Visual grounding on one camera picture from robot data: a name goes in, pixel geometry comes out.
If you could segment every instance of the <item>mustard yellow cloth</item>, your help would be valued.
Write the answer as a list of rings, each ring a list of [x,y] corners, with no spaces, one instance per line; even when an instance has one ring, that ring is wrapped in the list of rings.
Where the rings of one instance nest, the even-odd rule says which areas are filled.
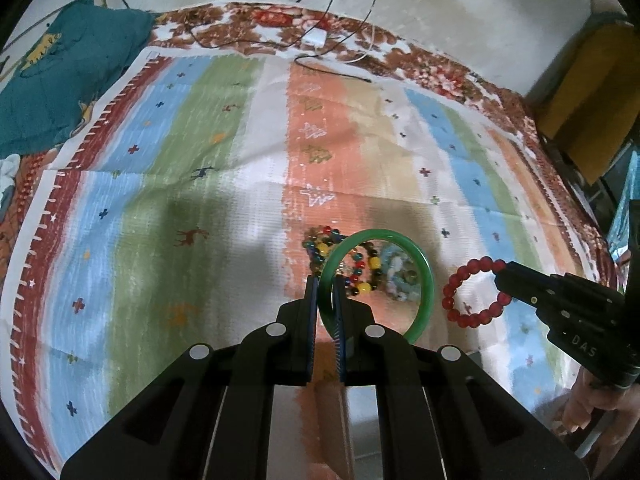
[[[628,25],[604,25],[578,49],[537,125],[592,184],[609,167],[639,112],[640,36]]]

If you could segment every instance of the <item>light blue fabric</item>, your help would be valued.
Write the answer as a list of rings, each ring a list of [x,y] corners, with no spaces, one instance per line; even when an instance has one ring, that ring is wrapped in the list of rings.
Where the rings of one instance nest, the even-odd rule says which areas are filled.
[[[50,41],[31,49],[0,93],[0,158],[42,152],[67,140],[83,107],[136,59],[153,22],[149,12],[105,9],[93,0],[76,0],[61,10],[47,30]],[[26,63],[32,52],[33,62]]]
[[[640,153],[635,148],[631,154],[629,170],[626,174],[625,187],[622,190],[620,203],[613,224],[607,235],[609,252],[614,260],[626,252],[629,245],[629,201],[640,199]]]

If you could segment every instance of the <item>orange animal print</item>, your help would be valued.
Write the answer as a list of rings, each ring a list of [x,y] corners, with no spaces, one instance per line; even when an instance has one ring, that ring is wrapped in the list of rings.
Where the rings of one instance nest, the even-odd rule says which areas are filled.
[[[209,231],[205,231],[204,229],[200,229],[196,227],[195,229],[191,229],[190,231],[178,231],[178,236],[184,236],[183,240],[176,240],[177,244],[174,244],[174,247],[182,247],[183,245],[193,245],[195,235],[202,235],[202,237],[206,240],[209,237]]]

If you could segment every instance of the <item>multicolored beaded bracelet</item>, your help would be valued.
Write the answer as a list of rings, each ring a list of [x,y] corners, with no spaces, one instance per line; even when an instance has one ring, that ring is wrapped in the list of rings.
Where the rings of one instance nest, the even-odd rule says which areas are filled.
[[[305,241],[302,242],[302,246],[306,249],[311,259],[309,268],[314,276],[320,276],[324,259],[332,250],[332,247],[339,244],[345,238],[346,236],[340,234],[338,229],[331,229],[330,226],[318,227],[308,232]],[[380,276],[382,276],[382,269],[380,268],[382,263],[373,243],[363,242],[360,244],[360,247],[367,252],[371,276],[368,282],[362,279],[367,265],[364,260],[364,255],[356,250],[351,251],[353,269],[351,269],[351,274],[345,278],[344,283],[345,288],[347,288],[352,296],[376,290],[380,284]]]
[[[493,261],[490,256],[483,256],[479,260],[473,258],[469,260],[466,265],[459,267],[455,274],[449,277],[449,283],[442,289],[444,295],[442,307],[444,310],[449,311],[447,319],[456,322],[460,328],[478,328],[481,324],[488,325],[495,317],[500,317],[504,311],[504,307],[511,303],[511,296],[504,292],[498,292],[496,300],[489,308],[482,310],[479,314],[461,314],[458,309],[454,308],[455,302],[453,297],[456,295],[462,282],[468,280],[472,274],[477,274],[480,271],[493,271],[494,274],[497,274],[506,266],[507,264],[504,260]]]

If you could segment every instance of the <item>green bangle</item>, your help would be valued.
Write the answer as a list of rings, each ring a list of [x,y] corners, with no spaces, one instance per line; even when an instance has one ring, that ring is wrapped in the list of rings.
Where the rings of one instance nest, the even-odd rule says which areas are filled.
[[[404,333],[404,338],[409,343],[415,343],[429,323],[431,312],[433,311],[433,299],[435,283],[429,261],[422,249],[413,243],[409,238],[389,229],[365,229],[357,232],[336,245],[327,259],[324,261],[324,268],[320,275],[318,284],[318,310],[324,327],[327,332],[335,338],[335,317],[331,301],[331,289],[333,279],[340,266],[340,262],[352,249],[368,240],[386,240],[391,242],[406,252],[414,261],[420,277],[420,304],[414,322]]]

